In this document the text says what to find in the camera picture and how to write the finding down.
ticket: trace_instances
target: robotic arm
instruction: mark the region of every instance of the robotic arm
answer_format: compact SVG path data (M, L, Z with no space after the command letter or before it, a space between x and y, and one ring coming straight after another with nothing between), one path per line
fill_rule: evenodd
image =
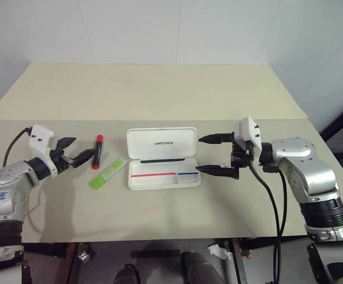
M0 283L31 283L28 266L17 265L23 261L21 243L25 203L32 188L40 180L56 177L69 166L78 167L87 162L94 149L80 153L74 159L64 155L76 138L56 140L54 132L35 125L28 128L29 145L34 158L14 163L0 169Z
M343 283L343 204L334 172L316 155L308 140L294 137L261 143L259 126L250 118L236 124L229 134L212 134L199 141L232 143L231 167L199 166L215 176L239 179L239 168L250 163L263 171L281 170L287 177L306 221L313 243L307 247L309 261L318 283Z

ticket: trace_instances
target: red line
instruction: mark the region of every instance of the red line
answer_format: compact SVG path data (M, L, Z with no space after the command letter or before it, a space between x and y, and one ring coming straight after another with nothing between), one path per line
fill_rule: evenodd
M170 176L170 175L176 175L177 173L148 173L146 175L131 175L131 178L139 178L141 176Z

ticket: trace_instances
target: table surface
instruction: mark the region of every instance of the table surface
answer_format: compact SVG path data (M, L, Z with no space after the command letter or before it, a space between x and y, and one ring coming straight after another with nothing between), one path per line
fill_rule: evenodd
M311 140L319 157L333 168L343 200L343 169L313 125L302 120L258 120L263 141L300 136ZM141 127L195 127L199 137L233 130L234 121L51 121L0 120L0 167L12 138L28 125L41 124L77 140L70 156L94 146L97 133L105 135L102 170L118 157L129 160L126 131ZM229 162L230 144L198 144L199 165ZM28 137L12 149L8 163L31 158ZM90 164L69 169L55 179L43 180L32 190L23 228L23 242L114 241L166 238L222 238L274 236L275 222L265 189L248 169L240 179L202 174L195 188L131 191L125 167L95 191L88 182L99 174ZM279 175L261 173L270 185L279 210L282 186ZM285 235L305 234L299 205L288 189Z
M32 63L0 120L307 118L269 66Z

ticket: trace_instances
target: open white case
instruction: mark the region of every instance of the open white case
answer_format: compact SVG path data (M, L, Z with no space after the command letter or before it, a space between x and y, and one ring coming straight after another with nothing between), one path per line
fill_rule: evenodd
M128 186L133 191L198 186L194 127L135 128L126 134Z

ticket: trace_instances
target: green highlighter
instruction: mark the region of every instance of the green highlighter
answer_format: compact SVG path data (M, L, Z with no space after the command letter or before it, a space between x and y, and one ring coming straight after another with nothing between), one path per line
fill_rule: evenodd
M126 165L126 160L119 158L111 166L103 171L100 175L95 177L92 181L89 182L89 185L93 189L99 189L100 186L105 184L108 180L111 179L119 170L121 170Z

